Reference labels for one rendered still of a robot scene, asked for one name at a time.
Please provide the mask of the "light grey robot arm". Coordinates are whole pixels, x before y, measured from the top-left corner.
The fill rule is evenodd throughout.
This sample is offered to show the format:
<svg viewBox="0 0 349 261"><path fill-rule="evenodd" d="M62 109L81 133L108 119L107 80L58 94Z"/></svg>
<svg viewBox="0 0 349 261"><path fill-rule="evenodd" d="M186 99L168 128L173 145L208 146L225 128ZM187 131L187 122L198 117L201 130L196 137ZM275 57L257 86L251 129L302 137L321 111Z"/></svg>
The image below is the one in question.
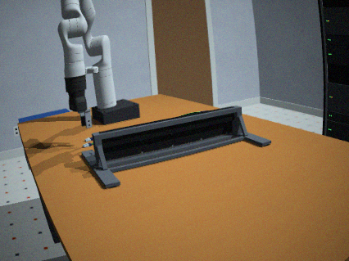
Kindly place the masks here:
<svg viewBox="0 0 349 261"><path fill-rule="evenodd" d="M98 67L98 73L93 73L97 108L105 109L115 106L116 94L111 69L110 40L106 35L97 37L91 35L96 15L92 1L61 0L61 15L64 20L58 25L58 33L63 46L64 62L84 60L83 46L68 41L68 38L83 36L88 55L102 56L102 59L93 65Z"/></svg>

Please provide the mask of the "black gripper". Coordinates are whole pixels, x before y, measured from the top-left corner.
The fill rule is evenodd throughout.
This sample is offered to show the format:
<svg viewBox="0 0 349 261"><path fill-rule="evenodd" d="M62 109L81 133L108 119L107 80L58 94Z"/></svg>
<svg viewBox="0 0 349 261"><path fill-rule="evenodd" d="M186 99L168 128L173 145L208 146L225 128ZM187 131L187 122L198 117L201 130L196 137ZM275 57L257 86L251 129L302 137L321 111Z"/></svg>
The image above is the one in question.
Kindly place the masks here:
<svg viewBox="0 0 349 261"><path fill-rule="evenodd" d="M81 126L92 127L90 108L87 108L85 98L86 74L98 72L97 66L87 66L85 69L84 61L65 63L65 82L66 92L69 94L70 110L80 114Z"/></svg>

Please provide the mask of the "dark grey rack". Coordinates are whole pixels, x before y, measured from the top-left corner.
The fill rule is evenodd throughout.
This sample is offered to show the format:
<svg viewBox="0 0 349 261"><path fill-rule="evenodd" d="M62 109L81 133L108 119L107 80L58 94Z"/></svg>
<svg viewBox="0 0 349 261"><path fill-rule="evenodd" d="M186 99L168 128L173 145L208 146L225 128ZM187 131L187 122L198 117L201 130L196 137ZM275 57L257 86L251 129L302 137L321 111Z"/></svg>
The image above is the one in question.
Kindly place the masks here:
<svg viewBox="0 0 349 261"><path fill-rule="evenodd" d="M105 188L120 185L112 172L170 160L242 140L260 146L271 143L271 140L247 132L241 106L115 128L92 133L92 137L94 151L81 151L81 154Z"/></svg>

